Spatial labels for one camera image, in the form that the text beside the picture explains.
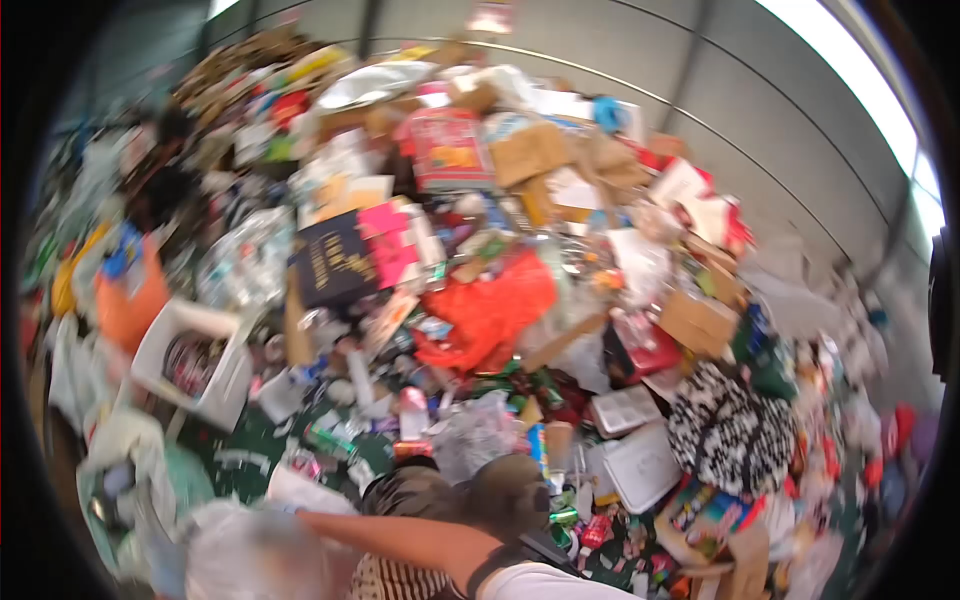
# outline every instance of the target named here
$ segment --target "orange plastic bag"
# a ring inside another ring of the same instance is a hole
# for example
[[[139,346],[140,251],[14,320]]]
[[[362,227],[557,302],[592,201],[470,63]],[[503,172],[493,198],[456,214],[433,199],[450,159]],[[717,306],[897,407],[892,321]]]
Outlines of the orange plastic bag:
[[[460,283],[453,278],[439,292],[420,299],[431,315],[454,325],[442,349],[414,330],[417,358],[435,367],[469,371],[495,349],[509,359],[516,337],[557,301],[550,269],[533,251],[524,251],[493,281]]]
[[[127,295],[122,279],[110,281],[99,271],[94,279],[100,330],[129,356],[136,355],[140,340],[170,299],[156,247],[149,235],[143,237],[142,260],[146,276],[132,297]]]

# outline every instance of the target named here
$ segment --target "red plastic bag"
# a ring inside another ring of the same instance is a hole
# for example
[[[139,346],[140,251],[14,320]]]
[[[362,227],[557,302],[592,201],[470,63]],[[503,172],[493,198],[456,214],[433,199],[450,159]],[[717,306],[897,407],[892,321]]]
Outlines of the red plastic bag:
[[[446,340],[453,348],[442,349],[414,330],[417,358],[469,371],[497,347],[512,348],[520,331],[557,301],[557,288],[546,265],[525,251],[493,281],[450,278],[445,289],[424,294],[420,301],[428,313],[454,325]]]

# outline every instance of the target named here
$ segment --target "white crate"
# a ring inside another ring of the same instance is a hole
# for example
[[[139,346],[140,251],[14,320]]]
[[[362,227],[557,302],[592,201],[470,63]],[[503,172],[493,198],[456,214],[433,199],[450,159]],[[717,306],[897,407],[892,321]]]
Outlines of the white crate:
[[[238,315],[173,298],[163,306],[143,336],[133,358],[131,376],[157,396],[232,432],[247,402],[253,378],[253,359],[247,349],[246,335],[241,338],[242,322]],[[163,359],[170,342],[190,330],[228,340],[200,399],[188,396],[163,377]]]

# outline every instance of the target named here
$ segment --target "black and white patterned fabric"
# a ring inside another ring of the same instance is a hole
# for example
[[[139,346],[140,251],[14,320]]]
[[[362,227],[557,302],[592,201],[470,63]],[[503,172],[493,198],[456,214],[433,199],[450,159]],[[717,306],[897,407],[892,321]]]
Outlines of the black and white patterned fabric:
[[[677,388],[667,429],[680,467],[733,495],[778,490],[797,438],[789,402],[748,392],[707,362]]]

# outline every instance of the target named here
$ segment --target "pile of trash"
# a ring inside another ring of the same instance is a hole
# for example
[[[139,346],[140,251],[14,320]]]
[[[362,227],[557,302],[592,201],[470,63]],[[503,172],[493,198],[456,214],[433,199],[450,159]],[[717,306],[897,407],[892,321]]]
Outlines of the pile of trash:
[[[262,32],[84,163],[33,272],[50,402],[89,449],[78,492],[114,575],[146,568],[139,482],[171,539],[213,500],[218,473],[171,463],[183,422],[229,440],[262,412],[282,458],[225,444],[223,468],[318,487],[345,468],[362,493],[383,474],[370,437],[450,483],[525,453],[587,577],[819,595],[842,473],[878,502],[909,446],[881,443],[863,392],[886,369],[876,298],[814,279],[794,238],[758,244],[638,106],[484,64],[455,39],[361,62]]]

